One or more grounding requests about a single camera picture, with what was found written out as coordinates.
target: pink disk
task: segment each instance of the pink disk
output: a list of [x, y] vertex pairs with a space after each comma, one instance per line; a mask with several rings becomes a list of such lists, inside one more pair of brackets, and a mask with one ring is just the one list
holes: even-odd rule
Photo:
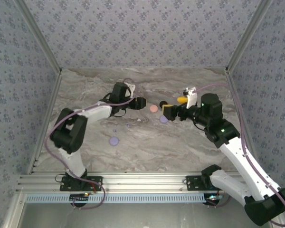
[[157, 110], [158, 110], [158, 107], [157, 107], [156, 105], [151, 105], [151, 106], [150, 106], [150, 111], [151, 111], [152, 113], [157, 112]]

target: purple disk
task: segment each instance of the purple disk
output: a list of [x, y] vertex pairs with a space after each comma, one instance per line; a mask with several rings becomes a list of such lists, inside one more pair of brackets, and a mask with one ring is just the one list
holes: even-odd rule
[[163, 124], [165, 124], [165, 123], [167, 123], [169, 120], [164, 116], [164, 115], [162, 115], [161, 117], [160, 117], [160, 122], [161, 123], [163, 123]]
[[119, 139], [117, 137], [112, 137], [109, 141], [111, 146], [116, 146], [119, 143]]

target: cable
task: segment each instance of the cable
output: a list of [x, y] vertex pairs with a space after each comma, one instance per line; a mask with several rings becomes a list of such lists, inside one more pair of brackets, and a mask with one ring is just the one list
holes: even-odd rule
[[195, 122], [195, 121], [193, 121], [193, 124], [194, 124], [194, 126], [195, 126], [197, 129], [199, 129], [199, 130], [201, 130], [201, 131], [204, 130], [204, 129], [199, 128], [199, 127], [196, 125], [196, 122]]
[[61, 181], [57, 181], [57, 180], [56, 180], [57, 176], [59, 176], [59, 175], [65, 176], [65, 174], [63, 174], [63, 173], [57, 174], [57, 175], [55, 176], [55, 181], [56, 181], [57, 183], [61, 183]]
[[[240, 129], [241, 129], [241, 143], [242, 143], [242, 148], [243, 148], [243, 153], [249, 163], [249, 165], [252, 167], [252, 169], [255, 171], [255, 173], [259, 176], [259, 178], [268, 186], [268, 188], [271, 189], [271, 191], [280, 199], [280, 201], [283, 203], [283, 205], [285, 206], [285, 200], [283, 199], [283, 197], [270, 185], [270, 183], [262, 176], [262, 174], [257, 170], [257, 168], [253, 165], [252, 161], [250, 160], [248, 154], [247, 154], [247, 151], [246, 151], [246, 147], [245, 147], [245, 144], [246, 144], [246, 140], [245, 140], [245, 134], [244, 134], [244, 119], [243, 119], [243, 116], [244, 115], [244, 111], [242, 109], [242, 105], [239, 101], [239, 99], [237, 98], [237, 96], [232, 92], [231, 88], [229, 87], [228, 84], [226, 83], [212, 83], [212, 84], [209, 84], [209, 85], [206, 85], [202, 88], [199, 88], [197, 90], [194, 90], [192, 91], [193, 93], [197, 93], [203, 89], [206, 89], [208, 87], [212, 87], [212, 86], [222, 86], [222, 87], [225, 87], [227, 88], [231, 94], [232, 94], [232, 97], [235, 101], [235, 105], [236, 107], [238, 108], [238, 115], [239, 115], [239, 121], [240, 121]], [[271, 221], [272, 224], [274, 225], [277, 225], [277, 226], [280, 226], [280, 227], [285, 227], [285, 224], [279, 224], [277, 222], [274, 222], [274, 221]]]
[[111, 95], [112, 93], [107, 93], [104, 97], [103, 97], [103, 99], [106, 99], [107, 100], [107, 97], [109, 96], [109, 95]]
[[114, 115], [114, 117], [123, 117], [126, 113], [127, 113], [127, 110], [125, 109], [123, 115]]
[[101, 199], [101, 201], [94, 205], [94, 206], [91, 206], [91, 207], [86, 207], [86, 208], [80, 208], [80, 209], [83, 209], [83, 210], [88, 210], [88, 209], [94, 209], [94, 208], [98, 208], [99, 206], [101, 206], [105, 200], [105, 189], [103, 188], [103, 186], [101, 184], [99, 184], [98, 182], [96, 181], [93, 181], [93, 180], [87, 180], [87, 179], [83, 179], [83, 178], [80, 178], [78, 177], [77, 175], [75, 175], [71, 170], [70, 168], [68, 167], [68, 165], [61, 159], [59, 158], [57, 155], [55, 155], [51, 150], [50, 148], [48, 147], [48, 139], [50, 138], [50, 135], [64, 122], [66, 121], [67, 119], [71, 118], [72, 116], [78, 114], [78, 113], [81, 113], [81, 112], [85, 112], [85, 111], [88, 111], [88, 110], [91, 110], [91, 109], [94, 109], [96, 107], [99, 107], [99, 106], [105, 106], [105, 105], [109, 105], [109, 106], [122, 106], [122, 105], [126, 105], [127, 103], [130, 103], [134, 98], [131, 98], [130, 100], [128, 100], [127, 102], [123, 102], [123, 103], [120, 103], [120, 104], [108, 104], [108, 103], [98, 103], [98, 104], [94, 104], [90, 107], [87, 107], [87, 108], [83, 108], [83, 109], [80, 109], [78, 111], [75, 111], [73, 113], [71, 113], [70, 115], [67, 115], [66, 117], [62, 118], [62, 120], [60, 120], [50, 131], [49, 133], [46, 135], [45, 139], [44, 139], [44, 147], [46, 148], [47, 152], [49, 152], [50, 155], [52, 155], [54, 158], [56, 158], [57, 160], [59, 160], [63, 165], [64, 167], [69, 171], [69, 173], [75, 177], [76, 179], [80, 180], [80, 181], [85, 181], [85, 182], [88, 182], [88, 183], [91, 183], [91, 184], [95, 184], [97, 186], [99, 186], [101, 188], [101, 190], [104, 192], [104, 196], [103, 198]]

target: white arm segment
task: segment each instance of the white arm segment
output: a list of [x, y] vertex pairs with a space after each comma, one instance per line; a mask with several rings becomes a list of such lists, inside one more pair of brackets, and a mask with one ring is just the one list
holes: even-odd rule
[[[86, 171], [85, 166], [82, 163], [82, 159], [81, 159], [81, 154], [80, 154], [80, 150], [68, 154], [64, 149], [59, 148], [58, 149], [63, 161], [67, 164], [67, 166], [69, 167], [69, 170], [71, 170], [76, 176], [81, 177], [82, 174], [84, 174], [84, 172]], [[68, 173], [68, 175], [74, 177], [69, 170], [67, 170], [66, 172]]]
[[[229, 140], [229, 144], [223, 144], [220, 147], [220, 150], [231, 160], [238, 172], [242, 175], [255, 201], [264, 200], [265, 195], [269, 197], [274, 195], [274, 193], [265, 185], [265, 183], [259, 178], [259, 176], [248, 163], [242, 150], [240, 138], [233, 138]], [[247, 148], [246, 151], [256, 169], [271, 184], [271, 186], [279, 192], [279, 185], [268, 176], [268, 174], [257, 163]]]
[[251, 192], [247, 185], [230, 177], [223, 170], [217, 170], [210, 176], [213, 186], [224, 190], [232, 198], [237, 200], [243, 206], [246, 204], [245, 196], [251, 196]]
[[[112, 107], [109, 105], [104, 106], [98, 106], [96, 108], [93, 108], [88, 111], [83, 111], [81, 113], [78, 113], [78, 115], [83, 115], [87, 120], [87, 124], [90, 124], [92, 122], [96, 122], [100, 119], [108, 118], [111, 115]], [[68, 165], [69, 169], [78, 177], [81, 177], [82, 174], [86, 171], [85, 166], [82, 163], [80, 150], [68, 154], [65, 150], [62, 148], [59, 148], [59, 152], [62, 155], [63, 161]]]
[[[106, 104], [106, 102], [99, 101], [96, 103], [96, 105], [97, 104], [103, 104], [103, 103]], [[93, 108], [93, 109], [88, 110], [88, 111], [83, 111], [81, 113], [78, 113], [78, 115], [83, 115], [86, 118], [88, 118], [87, 124], [89, 124], [89, 123], [93, 123], [93, 122], [96, 122], [98, 120], [110, 117], [111, 111], [112, 111], [111, 106], [103, 105], [103, 106], [98, 106], [98, 107]]]

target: black mounting plate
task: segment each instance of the black mounting plate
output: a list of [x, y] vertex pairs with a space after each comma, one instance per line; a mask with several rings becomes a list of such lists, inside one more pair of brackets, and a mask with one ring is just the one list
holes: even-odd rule
[[204, 182], [201, 180], [201, 176], [186, 176], [186, 181], [188, 191], [220, 190], [214, 186], [206, 188]]
[[[103, 184], [103, 177], [101, 176], [87, 176], [84, 179], [87, 179], [89, 181], [95, 181], [99, 184]], [[61, 179], [60, 183], [60, 191], [86, 191], [86, 192], [91, 192], [91, 191], [101, 191], [101, 188], [94, 184], [92, 185], [91, 183], [86, 183], [83, 188], [80, 188], [78, 185], [73, 184], [73, 180], [68, 178], [68, 177], [63, 177]]]
[[85, 196], [84, 194], [71, 194], [69, 197], [69, 201], [72, 202], [72, 205], [74, 201], [80, 201], [80, 203], [74, 203], [74, 206], [78, 208], [83, 207], [85, 204], [87, 204], [88, 200], [89, 196]]

